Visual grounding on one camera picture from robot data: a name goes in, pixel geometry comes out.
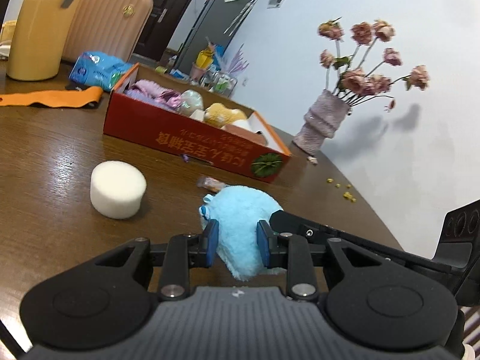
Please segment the yellow thermos jug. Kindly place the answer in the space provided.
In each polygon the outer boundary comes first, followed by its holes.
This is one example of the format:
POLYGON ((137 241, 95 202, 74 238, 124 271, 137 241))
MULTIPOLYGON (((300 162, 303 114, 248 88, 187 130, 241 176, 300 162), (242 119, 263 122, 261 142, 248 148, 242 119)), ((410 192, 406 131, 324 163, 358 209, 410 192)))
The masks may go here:
POLYGON ((40 81, 59 72, 64 46, 79 0, 24 0, 10 46, 7 75, 40 81))

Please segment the grey refrigerator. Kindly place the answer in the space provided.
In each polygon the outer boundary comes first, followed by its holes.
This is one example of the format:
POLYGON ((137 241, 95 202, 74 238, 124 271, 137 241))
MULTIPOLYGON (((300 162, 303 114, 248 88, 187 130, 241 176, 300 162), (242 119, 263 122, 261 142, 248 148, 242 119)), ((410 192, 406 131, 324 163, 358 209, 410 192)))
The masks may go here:
POLYGON ((208 0, 176 57, 174 69, 189 73, 208 41, 225 50, 255 0, 208 0))

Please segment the pink textured vase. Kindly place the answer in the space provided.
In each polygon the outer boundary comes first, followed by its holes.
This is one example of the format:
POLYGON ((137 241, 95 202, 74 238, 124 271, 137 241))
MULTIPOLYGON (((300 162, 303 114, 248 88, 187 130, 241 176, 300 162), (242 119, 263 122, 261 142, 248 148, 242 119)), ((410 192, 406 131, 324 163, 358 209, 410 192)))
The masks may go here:
POLYGON ((325 139, 335 136, 350 107, 338 96, 324 89, 304 115, 304 125, 293 143, 309 155, 315 155, 325 139))

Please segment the iridescent soft ball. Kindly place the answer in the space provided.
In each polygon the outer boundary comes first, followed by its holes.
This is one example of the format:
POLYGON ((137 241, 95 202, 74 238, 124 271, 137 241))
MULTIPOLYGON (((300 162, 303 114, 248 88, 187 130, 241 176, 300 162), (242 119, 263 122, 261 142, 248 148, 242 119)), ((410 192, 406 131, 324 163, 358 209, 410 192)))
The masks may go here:
POLYGON ((204 111, 203 97, 197 91, 188 89, 180 96, 179 113, 183 116, 192 116, 197 110, 204 111))

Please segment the red cardboard box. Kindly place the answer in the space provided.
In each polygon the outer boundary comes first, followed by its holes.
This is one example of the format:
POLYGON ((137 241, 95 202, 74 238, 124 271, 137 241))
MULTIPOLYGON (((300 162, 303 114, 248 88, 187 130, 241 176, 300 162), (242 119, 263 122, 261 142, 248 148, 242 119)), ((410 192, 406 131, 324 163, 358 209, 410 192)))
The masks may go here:
POLYGON ((292 156, 258 112, 138 63, 114 86, 103 133, 172 155, 187 155, 228 172, 265 182, 273 181, 292 156), (202 96, 205 107, 221 103, 228 108, 240 109, 248 116, 250 126, 256 132, 262 132, 266 143, 256 143, 239 134, 129 97, 126 91, 139 80, 151 80, 178 92, 193 89, 202 96))

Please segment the yellow crumbs on table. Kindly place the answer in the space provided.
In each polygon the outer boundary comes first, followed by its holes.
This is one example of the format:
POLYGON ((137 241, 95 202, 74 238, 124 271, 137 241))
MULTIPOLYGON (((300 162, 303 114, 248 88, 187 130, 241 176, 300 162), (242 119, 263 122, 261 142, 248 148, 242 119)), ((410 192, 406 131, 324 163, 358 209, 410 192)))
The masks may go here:
POLYGON ((356 196, 352 193, 353 187, 351 184, 349 183, 342 184, 333 178, 327 178, 325 181, 327 184, 334 186, 335 189, 340 190, 342 192, 342 197, 344 200, 349 201, 351 203, 356 202, 356 196))

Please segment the dried pink roses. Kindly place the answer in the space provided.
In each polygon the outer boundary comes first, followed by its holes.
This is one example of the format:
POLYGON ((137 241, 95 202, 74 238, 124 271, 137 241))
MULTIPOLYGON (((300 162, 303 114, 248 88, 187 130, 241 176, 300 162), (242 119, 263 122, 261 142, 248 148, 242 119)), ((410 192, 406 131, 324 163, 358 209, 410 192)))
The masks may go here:
POLYGON ((385 100, 384 110, 390 112, 396 106, 392 94, 396 85, 407 91, 425 91, 430 86, 431 76, 423 64, 399 75, 383 72, 404 66, 400 51, 391 46, 395 27, 384 19, 362 21, 345 30, 338 17, 319 24, 316 32, 334 44, 334 50, 324 49, 319 55, 325 88, 318 101, 324 107, 350 115, 358 106, 385 100))

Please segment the purple fluffy cloth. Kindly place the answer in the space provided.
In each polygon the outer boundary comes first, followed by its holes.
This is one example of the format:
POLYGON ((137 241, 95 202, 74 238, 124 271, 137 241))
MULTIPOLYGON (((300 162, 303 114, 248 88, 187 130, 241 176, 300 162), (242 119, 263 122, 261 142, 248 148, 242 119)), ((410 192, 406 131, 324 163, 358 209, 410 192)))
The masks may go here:
POLYGON ((138 80, 124 94, 140 102, 178 112, 182 105, 181 94, 174 89, 164 88, 152 80, 138 80))

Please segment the blue tissue pack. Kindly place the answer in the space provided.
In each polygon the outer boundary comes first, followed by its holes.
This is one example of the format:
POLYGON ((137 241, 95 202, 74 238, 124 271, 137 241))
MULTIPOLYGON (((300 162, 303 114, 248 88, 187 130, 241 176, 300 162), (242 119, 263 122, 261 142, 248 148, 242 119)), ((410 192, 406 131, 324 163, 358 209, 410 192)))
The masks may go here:
POLYGON ((123 74, 133 65, 101 51, 83 52, 76 60, 69 80, 83 86, 101 87, 111 92, 123 74))

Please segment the white foam cylinder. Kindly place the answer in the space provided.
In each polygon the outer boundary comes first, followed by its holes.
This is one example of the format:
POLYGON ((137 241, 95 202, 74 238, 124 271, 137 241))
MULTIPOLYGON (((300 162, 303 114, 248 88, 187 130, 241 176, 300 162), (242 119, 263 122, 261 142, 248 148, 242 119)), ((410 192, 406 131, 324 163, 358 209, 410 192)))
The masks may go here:
POLYGON ((94 209, 111 219, 128 219, 140 209, 146 178, 135 167, 121 161, 105 161, 91 173, 89 197, 94 209))

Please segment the pink ribbed suitcase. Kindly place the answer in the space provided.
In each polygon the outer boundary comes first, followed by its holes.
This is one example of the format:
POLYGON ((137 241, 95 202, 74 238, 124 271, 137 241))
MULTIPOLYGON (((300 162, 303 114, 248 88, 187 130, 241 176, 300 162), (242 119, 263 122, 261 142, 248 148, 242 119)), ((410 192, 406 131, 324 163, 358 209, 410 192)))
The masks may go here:
POLYGON ((128 61, 153 9, 153 0, 79 0, 62 59, 86 51, 128 61))

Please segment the dark entrance door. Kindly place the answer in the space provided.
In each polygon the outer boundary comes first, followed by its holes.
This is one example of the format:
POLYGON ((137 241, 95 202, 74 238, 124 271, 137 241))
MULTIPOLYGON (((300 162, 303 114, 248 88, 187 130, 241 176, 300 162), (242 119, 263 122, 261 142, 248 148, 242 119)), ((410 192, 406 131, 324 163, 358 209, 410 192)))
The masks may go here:
POLYGON ((153 0, 151 14, 145 23, 134 53, 161 60, 177 25, 192 0, 153 0))

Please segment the light blue fluffy cloth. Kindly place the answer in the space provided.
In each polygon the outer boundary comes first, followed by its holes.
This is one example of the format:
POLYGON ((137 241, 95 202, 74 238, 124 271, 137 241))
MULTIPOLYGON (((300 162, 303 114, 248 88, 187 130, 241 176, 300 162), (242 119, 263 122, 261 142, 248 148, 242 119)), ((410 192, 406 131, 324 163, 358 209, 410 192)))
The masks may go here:
POLYGON ((232 276, 249 281, 257 275, 280 275, 282 268, 267 269, 256 240, 256 225, 269 221, 282 207, 267 193, 243 185, 228 186, 203 197, 199 207, 201 226, 215 219, 219 223, 216 252, 232 276))

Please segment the yellow plush toy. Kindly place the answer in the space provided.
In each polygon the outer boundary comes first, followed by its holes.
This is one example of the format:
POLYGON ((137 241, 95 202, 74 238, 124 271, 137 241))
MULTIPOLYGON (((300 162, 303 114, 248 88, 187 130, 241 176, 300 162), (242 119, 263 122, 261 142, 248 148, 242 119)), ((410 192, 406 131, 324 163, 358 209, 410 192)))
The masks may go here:
POLYGON ((246 120, 246 114, 239 109, 230 109, 222 103, 216 102, 206 109, 203 121, 207 125, 222 128, 224 125, 231 125, 237 120, 246 120))

